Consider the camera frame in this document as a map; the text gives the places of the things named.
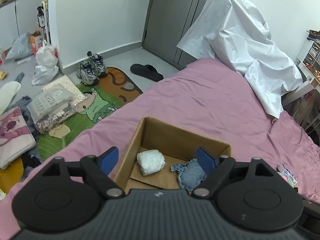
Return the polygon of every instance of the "open cardboard box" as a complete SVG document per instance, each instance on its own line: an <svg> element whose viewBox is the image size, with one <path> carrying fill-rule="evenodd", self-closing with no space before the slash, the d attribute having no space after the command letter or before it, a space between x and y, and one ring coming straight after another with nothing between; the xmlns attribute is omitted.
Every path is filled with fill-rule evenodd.
<svg viewBox="0 0 320 240"><path fill-rule="evenodd" d="M199 147L214 156L231 156L231 146L224 142L146 117L140 121L114 181L126 194L132 188L179 189L177 173L171 172L170 167L196 158ZM164 155L166 165L163 170L143 177L137 163L137 154L152 149Z"/></svg>

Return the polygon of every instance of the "black slipper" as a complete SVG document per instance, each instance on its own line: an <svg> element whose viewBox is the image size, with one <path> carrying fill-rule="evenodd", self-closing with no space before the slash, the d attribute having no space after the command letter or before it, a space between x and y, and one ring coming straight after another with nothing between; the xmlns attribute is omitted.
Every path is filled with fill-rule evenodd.
<svg viewBox="0 0 320 240"><path fill-rule="evenodd" d="M141 64L133 64L130 67L130 70L133 74L151 79L153 81L163 80L163 75L159 74L155 67L151 65L141 65Z"/></svg>

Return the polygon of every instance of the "cartoon rug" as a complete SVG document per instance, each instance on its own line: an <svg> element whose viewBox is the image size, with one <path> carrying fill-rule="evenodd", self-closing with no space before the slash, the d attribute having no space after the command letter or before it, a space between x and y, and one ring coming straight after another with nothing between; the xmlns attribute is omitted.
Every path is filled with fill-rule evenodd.
<svg viewBox="0 0 320 240"><path fill-rule="evenodd" d="M141 89L120 69L108 67L108 71L109 74L100 78L98 85L77 85L87 100L76 107L77 114L64 122L70 129L66 136L61 139L49 134L39 137L38 148L43 160L62 150L82 131L92 128L97 122L142 94Z"/></svg>

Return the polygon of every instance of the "sneaker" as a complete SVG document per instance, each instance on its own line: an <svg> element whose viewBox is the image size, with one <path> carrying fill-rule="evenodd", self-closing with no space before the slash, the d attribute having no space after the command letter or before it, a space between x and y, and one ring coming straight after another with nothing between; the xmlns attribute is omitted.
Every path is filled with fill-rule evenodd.
<svg viewBox="0 0 320 240"><path fill-rule="evenodd" d="M79 63L77 76L81 78L81 82L87 86L96 85L99 81L97 74L91 67L90 61L81 61Z"/></svg>
<svg viewBox="0 0 320 240"><path fill-rule="evenodd" d="M108 69L103 63L103 56L100 54L92 54L91 51L88 51L87 55L92 58L93 69L98 77L104 77L108 75Z"/></svg>

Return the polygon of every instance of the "pink bed sheet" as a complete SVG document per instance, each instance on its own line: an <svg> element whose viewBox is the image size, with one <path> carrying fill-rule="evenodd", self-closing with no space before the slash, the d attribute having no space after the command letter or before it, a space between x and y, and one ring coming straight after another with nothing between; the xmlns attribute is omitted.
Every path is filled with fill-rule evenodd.
<svg viewBox="0 0 320 240"><path fill-rule="evenodd" d="M283 163L297 177L299 193L320 201L319 147L285 111L272 124L247 81L214 59L198 60L174 77L158 82L82 132L55 156L78 161L117 146L121 160L139 121L146 116L229 143L238 161L248 162L259 156L273 168ZM11 210L12 198L50 160L34 169L25 182L16 184L0 202L1 240L19 230Z"/></svg>

